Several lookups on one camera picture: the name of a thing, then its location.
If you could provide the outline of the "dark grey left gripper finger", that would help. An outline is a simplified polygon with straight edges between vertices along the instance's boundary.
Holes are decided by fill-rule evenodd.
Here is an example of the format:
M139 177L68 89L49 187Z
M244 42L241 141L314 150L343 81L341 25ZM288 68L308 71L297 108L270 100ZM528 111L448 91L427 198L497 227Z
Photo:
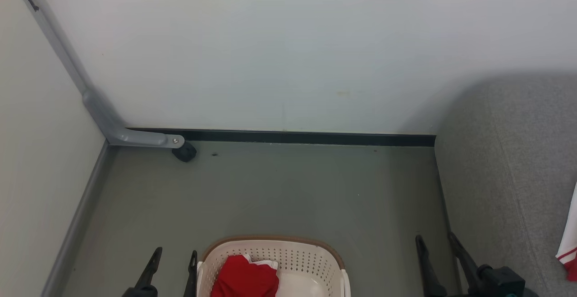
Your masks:
M188 264L189 276L186 281L184 297L196 297L197 295L197 251L193 250Z
M153 252L135 286L126 289L122 297L157 297L157 288L152 285L152 279L159 267L162 250L162 247L158 247Z

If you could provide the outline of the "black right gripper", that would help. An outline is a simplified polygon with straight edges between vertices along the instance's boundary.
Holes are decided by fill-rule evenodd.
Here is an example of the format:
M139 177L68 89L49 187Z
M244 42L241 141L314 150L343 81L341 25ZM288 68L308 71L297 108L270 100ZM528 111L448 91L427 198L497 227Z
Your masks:
M449 243L458 259L467 280L470 297L537 297L538 294L526 287L526 281L507 266L494 269L488 265L477 266L476 262L453 232L449 232ZM430 253L421 235L416 236L416 248L421 272L421 283L425 297L446 297L447 290L440 284L430 261Z

